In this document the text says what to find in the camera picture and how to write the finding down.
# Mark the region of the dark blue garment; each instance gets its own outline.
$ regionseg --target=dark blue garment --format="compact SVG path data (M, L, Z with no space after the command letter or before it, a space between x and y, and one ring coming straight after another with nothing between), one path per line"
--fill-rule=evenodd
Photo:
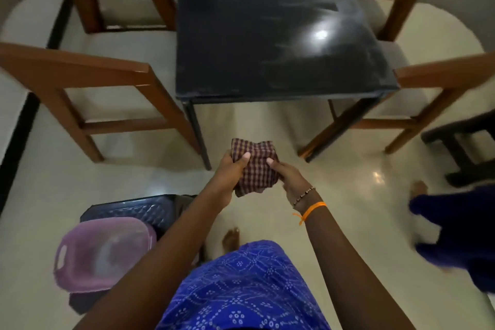
M157 329L330 330L301 275L273 241L243 245L184 279Z
M495 185L420 195L409 208L442 227L435 244L416 245L421 256L437 266L466 269L481 291L495 292Z

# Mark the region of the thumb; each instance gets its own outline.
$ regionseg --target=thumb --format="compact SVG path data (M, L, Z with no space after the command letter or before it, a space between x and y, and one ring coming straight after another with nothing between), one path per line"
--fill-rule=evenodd
M272 170L278 172L280 175L285 177L285 173L287 172L286 167L284 167L282 164L280 164L280 162L277 162L271 158L267 158L266 163L268 163L268 165L270 166L270 168Z
M239 159L235 164L237 164L241 168L245 168L248 165L250 158L251 158L251 153L247 151L244 153L242 158Z

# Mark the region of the folded cloth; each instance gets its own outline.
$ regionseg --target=folded cloth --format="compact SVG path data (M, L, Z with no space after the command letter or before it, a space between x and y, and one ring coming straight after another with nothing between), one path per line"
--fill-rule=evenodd
M266 158L278 161L275 147L271 141L254 143L240 138L232 139L232 160L237 162L245 152L251 153L251 158L243 175L237 183L237 197L251 192L262 193L265 188L273 187L280 175L266 163Z

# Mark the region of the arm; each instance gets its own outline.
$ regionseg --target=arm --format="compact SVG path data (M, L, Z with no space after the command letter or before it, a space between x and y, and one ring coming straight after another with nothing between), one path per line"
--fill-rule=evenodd
M75 330L153 330L160 321L220 211L232 199L250 155L220 166L184 214L76 325Z
M295 167L267 161L272 169L282 175L291 204L311 188L311 184ZM320 195L313 189L298 202L295 209L302 215L307 208L320 201ZM326 206L313 210L305 223L344 330L414 330L402 309L345 237Z

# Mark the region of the glossy tabletop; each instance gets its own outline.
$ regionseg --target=glossy tabletop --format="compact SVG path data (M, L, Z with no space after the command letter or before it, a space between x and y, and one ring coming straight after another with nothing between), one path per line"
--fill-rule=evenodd
M179 0L177 97L379 97L397 81L357 0Z

